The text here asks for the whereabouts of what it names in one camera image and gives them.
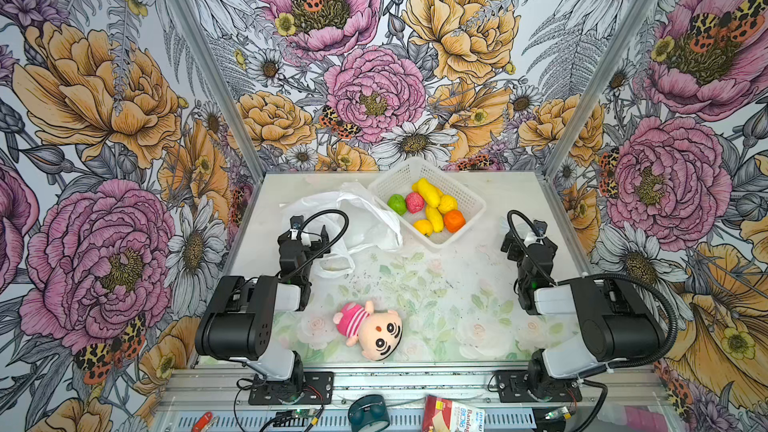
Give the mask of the white plastic bag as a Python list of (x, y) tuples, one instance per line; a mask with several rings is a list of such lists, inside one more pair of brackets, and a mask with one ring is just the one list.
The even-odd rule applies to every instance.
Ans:
[(315, 277), (335, 279), (354, 272), (354, 256), (370, 248), (396, 252), (403, 245), (399, 216), (376, 203), (374, 196), (361, 184), (344, 183), (335, 191), (309, 195), (283, 209), (289, 219), (323, 212), (304, 229), (302, 241), (316, 239), (325, 231), (330, 240), (340, 240), (331, 246), (310, 267)]

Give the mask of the orange round fruit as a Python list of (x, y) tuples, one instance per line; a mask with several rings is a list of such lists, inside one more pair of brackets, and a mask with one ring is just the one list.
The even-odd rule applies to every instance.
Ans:
[(443, 215), (444, 229), (456, 233), (466, 225), (466, 219), (459, 210), (451, 210)]

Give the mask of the green lime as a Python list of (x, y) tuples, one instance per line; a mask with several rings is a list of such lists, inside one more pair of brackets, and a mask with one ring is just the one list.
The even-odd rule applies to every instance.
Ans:
[(400, 216), (403, 216), (408, 211), (406, 200), (400, 194), (392, 194), (387, 201), (387, 205)]

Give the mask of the yellow peach with blush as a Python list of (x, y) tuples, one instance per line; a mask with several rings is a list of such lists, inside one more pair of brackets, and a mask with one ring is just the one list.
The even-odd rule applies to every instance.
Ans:
[(427, 219), (421, 219), (412, 224), (414, 229), (421, 235), (430, 237), (434, 233), (434, 227), (432, 223)]

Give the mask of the small yellow fruit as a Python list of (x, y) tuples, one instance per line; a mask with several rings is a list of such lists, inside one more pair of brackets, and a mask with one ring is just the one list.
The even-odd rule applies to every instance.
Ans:
[(438, 189), (425, 178), (421, 178), (417, 182), (418, 193), (424, 198), (426, 204), (437, 208), (442, 196)]

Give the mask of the red fruit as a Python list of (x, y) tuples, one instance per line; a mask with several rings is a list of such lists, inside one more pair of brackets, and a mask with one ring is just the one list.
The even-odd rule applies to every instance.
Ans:
[(409, 213), (416, 214), (425, 208), (426, 202), (418, 192), (411, 192), (405, 197), (405, 204)]

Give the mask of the yellow mango fruit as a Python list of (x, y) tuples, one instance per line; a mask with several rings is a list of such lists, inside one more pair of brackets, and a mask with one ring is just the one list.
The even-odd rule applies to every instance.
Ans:
[(431, 224), (434, 233), (441, 233), (444, 230), (443, 215), (435, 207), (427, 205), (425, 207), (426, 220)]

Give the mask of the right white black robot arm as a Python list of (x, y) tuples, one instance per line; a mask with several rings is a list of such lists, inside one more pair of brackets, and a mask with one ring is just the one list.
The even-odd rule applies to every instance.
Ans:
[(534, 401), (577, 396), (588, 378), (663, 358), (679, 324), (671, 301), (641, 280), (618, 273), (587, 274), (556, 281), (558, 247), (547, 225), (518, 210), (507, 214), (501, 250), (517, 266), (515, 292), (530, 316), (571, 315), (575, 335), (532, 353), (523, 371), (497, 375), (499, 392), (525, 393)]

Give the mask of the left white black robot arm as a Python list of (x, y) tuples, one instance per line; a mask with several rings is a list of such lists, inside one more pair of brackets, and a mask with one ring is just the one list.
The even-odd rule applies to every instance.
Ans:
[(289, 229), (278, 237), (276, 274), (221, 278), (195, 334), (198, 355), (236, 363), (254, 373), (251, 405), (322, 402), (308, 383), (300, 354), (272, 340), (277, 312), (301, 312), (309, 304), (311, 266), (329, 250), (327, 230), (309, 232), (306, 223), (304, 217), (293, 216)]

